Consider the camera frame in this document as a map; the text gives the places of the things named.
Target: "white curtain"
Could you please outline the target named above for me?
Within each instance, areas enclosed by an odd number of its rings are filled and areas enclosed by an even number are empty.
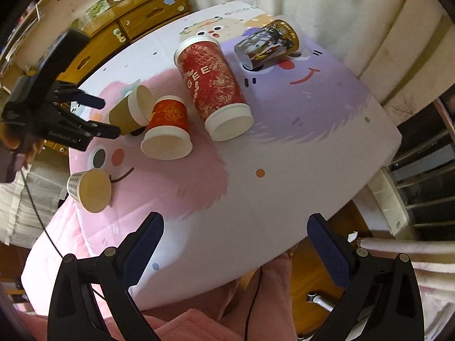
[[[200,10],[228,1],[190,4]],[[359,76],[396,124],[454,82],[455,28],[437,0],[244,1],[299,23]]]
[[[38,214],[47,225],[66,196],[68,158],[49,150],[38,155],[30,170],[22,168]],[[0,241],[31,248],[43,232],[20,173],[11,184],[0,184]]]

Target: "gold patterned cup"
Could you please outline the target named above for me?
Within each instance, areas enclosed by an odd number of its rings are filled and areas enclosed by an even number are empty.
[[[178,96],[163,96],[156,102],[146,131],[140,148],[149,158],[180,159],[193,150],[187,108]]]
[[[246,69],[253,70],[266,61],[295,53],[303,46],[303,32],[292,20],[279,15],[234,46],[234,51]]]
[[[97,168],[72,174],[67,181],[67,190],[90,213],[106,209],[112,194],[109,176]]]

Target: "cabinet knob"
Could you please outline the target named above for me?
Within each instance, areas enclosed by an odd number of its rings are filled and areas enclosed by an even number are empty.
[[[121,31],[120,31],[119,28],[114,29],[114,31],[113,31],[112,33],[113,33],[115,36],[117,36],[118,40],[119,40],[120,42],[122,42],[122,43],[125,42],[125,41],[127,40],[125,37],[122,36],[122,33],[121,33]]]

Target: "paper cup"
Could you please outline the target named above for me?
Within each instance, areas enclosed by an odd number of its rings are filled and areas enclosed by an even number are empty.
[[[303,31],[297,23],[283,15],[234,46],[238,59],[249,70],[299,49],[305,49]]]
[[[253,125],[251,109],[216,39],[195,36],[183,41],[174,63],[214,141],[230,140]]]
[[[118,126],[120,135],[145,127],[150,121],[155,101],[149,89],[139,85],[109,112],[108,123]]]
[[[67,190],[90,213],[106,209],[112,194],[109,176],[97,168],[72,174],[67,182]]]
[[[140,148],[149,158],[174,160],[193,149],[188,133],[187,108],[180,97],[163,96],[153,107]]]
[[[204,125],[213,141],[227,141],[245,133],[253,123],[250,107],[233,103],[211,114]]]

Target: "cartoon mouth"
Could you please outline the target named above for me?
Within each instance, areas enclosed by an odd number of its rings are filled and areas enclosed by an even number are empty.
[[[120,178],[117,178],[116,180],[113,180],[112,179],[112,175],[109,175],[109,179],[111,180],[111,183],[116,183],[116,182],[120,182],[121,180],[125,179],[126,177],[128,177],[128,175],[130,175],[130,173],[134,170],[134,167],[131,168],[129,171],[127,171],[124,175],[122,175]]]
[[[312,76],[314,76],[315,73],[320,72],[319,69],[313,69],[313,68],[308,68],[308,69],[310,70],[310,73],[305,78],[299,79],[298,81],[295,81],[295,82],[290,82],[289,84],[304,83],[304,82],[308,81]]]

